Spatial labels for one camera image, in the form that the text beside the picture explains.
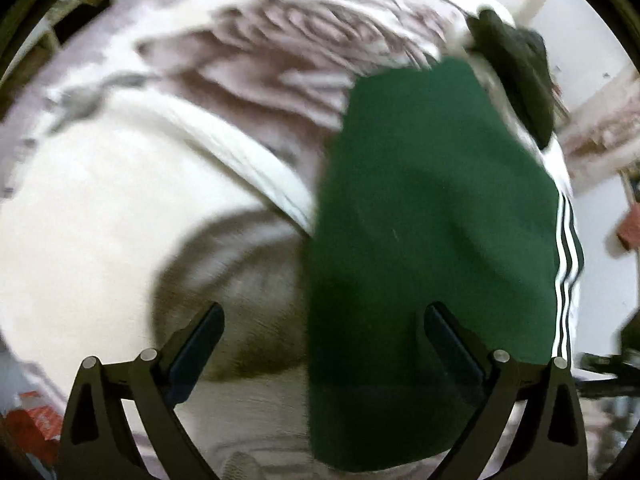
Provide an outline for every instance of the silver screw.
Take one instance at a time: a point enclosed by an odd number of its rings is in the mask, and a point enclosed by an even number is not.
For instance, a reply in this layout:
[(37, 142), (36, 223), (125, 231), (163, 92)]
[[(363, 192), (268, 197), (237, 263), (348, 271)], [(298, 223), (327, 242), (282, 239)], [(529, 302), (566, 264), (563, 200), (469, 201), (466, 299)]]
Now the silver screw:
[(87, 357), (82, 361), (82, 368), (86, 368), (88, 370), (89, 368), (93, 368), (97, 362), (98, 359), (95, 357)]
[(158, 357), (158, 350), (155, 348), (147, 348), (140, 352), (140, 359), (143, 361), (153, 361), (156, 357)]
[(561, 358), (561, 357), (556, 357), (554, 359), (554, 364), (560, 368), (561, 370), (564, 370), (567, 367), (567, 362), (565, 359)]
[(509, 361), (509, 359), (511, 359), (511, 356), (509, 355), (508, 352), (505, 352), (504, 350), (496, 350), (494, 352), (494, 360), (496, 362), (506, 363)]

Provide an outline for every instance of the crumpled fabric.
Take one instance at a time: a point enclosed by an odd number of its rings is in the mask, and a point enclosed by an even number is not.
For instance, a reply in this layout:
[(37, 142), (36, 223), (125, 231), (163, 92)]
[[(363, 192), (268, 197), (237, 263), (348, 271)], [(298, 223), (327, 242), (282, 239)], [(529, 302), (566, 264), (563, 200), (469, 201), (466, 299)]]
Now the crumpled fabric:
[(490, 9), (466, 22), (475, 41), (473, 50), (494, 68), (513, 110), (543, 150), (553, 134), (554, 98), (542, 36), (510, 27)]

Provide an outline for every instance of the dark green cloth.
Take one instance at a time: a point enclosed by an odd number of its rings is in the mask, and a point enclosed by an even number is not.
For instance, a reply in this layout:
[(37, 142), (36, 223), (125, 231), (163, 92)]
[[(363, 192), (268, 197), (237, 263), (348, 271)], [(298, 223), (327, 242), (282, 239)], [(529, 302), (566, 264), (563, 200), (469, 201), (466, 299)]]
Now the dark green cloth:
[(379, 470), (459, 437), (474, 407), (416, 337), (416, 313), (433, 301), (489, 349), (549, 361), (559, 198), (466, 63), (357, 82), (310, 245), (317, 459)]
[(474, 50), (494, 68), (513, 110), (538, 147), (546, 148), (554, 129), (554, 98), (542, 36), (510, 27), (494, 10), (482, 10), (478, 18), (466, 22)]

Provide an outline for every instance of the white stripe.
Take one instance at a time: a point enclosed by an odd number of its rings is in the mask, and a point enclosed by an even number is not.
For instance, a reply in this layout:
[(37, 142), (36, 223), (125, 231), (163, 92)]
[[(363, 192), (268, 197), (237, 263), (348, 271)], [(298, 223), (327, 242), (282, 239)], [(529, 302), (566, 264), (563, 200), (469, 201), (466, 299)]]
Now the white stripe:
[(575, 240), (574, 236), (571, 232), (571, 227), (569, 225), (569, 220), (571, 218), (571, 204), (569, 204), (569, 199), (567, 197), (564, 198), (566, 201), (565, 215), (564, 215), (564, 234), (566, 237), (567, 246), (569, 247), (569, 254), (571, 255), (572, 266), (571, 271), (569, 272), (569, 276), (566, 280), (564, 280), (564, 317), (562, 319), (562, 326), (564, 327), (565, 336), (564, 336), (564, 344), (562, 345), (562, 357), (567, 360), (567, 362), (571, 362), (571, 356), (569, 355), (569, 310), (571, 309), (571, 301), (569, 298), (569, 290), (571, 286), (575, 282), (576, 277), (578, 276), (578, 251), (575, 248)]
[(554, 344), (551, 349), (551, 357), (560, 355), (560, 335), (562, 330), (562, 297), (561, 297), (561, 285), (566, 271), (566, 260), (564, 257), (564, 248), (562, 247), (562, 224), (564, 218), (562, 217), (562, 206), (564, 205), (564, 194), (558, 189), (558, 214), (556, 215), (556, 247), (558, 248), (558, 257), (560, 259), (560, 265), (558, 267), (558, 274), (556, 274), (556, 336), (554, 338)]

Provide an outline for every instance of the clothing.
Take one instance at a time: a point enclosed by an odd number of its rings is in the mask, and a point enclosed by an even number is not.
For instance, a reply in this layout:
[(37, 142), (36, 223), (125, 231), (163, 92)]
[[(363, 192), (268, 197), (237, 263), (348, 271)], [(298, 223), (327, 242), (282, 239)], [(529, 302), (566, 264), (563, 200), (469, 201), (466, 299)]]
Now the clothing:
[(361, 79), (310, 243), (315, 457), (355, 472), (449, 449), (476, 406), (417, 340), (420, 307), (442, 301), (487, 348), (546, 364), (570, 355), (583, 261), (568, 197), (467, 63)]
[(497, 72), (524, 127), (539, 148), (546, 148), (554, 129), (554, 99), (544, 40), (532, 30), (510, 27), (489, 9), (469, 17), (467, 25), (474, 49)]

